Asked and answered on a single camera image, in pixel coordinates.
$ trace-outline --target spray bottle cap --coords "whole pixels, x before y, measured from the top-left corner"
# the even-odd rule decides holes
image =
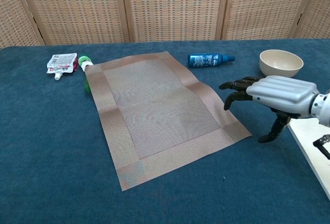
[[[55,73],[55,80],[58,81],[62,77],[63,73]]]
[[[232,55],[223,55],[222,62],[235,61],[235,56]]]

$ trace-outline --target white bowl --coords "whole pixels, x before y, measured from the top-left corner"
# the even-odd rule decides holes
[[[259,66],[266,76],[293,77],[303,65],[304,62],[298,55],[284,50],[265,50],[260,54]]]

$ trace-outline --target white pouch cap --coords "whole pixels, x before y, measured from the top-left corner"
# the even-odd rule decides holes
[[[63,73],[55,73],[55,80],[58,81],[62,77]]]

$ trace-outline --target woven screen panel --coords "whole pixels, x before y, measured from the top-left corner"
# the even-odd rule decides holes
[[[302,0],[232,0],[223,38],[286,38]]]
[[[118,0],[30,1],[49,44],[124,41]]]
[[[299,38],[330,38],[330,0],[311,0]]]
[[[0,48],[40,45],[20,0],[0,0]]]
[[[213,40],[220,0],[128,0],[134,41]]]

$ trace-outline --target blue tablecloth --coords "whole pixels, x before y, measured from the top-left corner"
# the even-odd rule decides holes
[[[98,113],[79,68],[46,74],[53,54],[94,63],[168,51],[220,52],[236,61],[191,72],[224,100],[226,81],[262,76],[267,49],[299,55],[295,76],[330,88],[330,40],[197,41],[8,47],[0,51],[0,223],[328,223],[330,202],[292,135],[259,144],[275,120],[269,108],[234,102],[253,134],[217,153],[122,192]]]

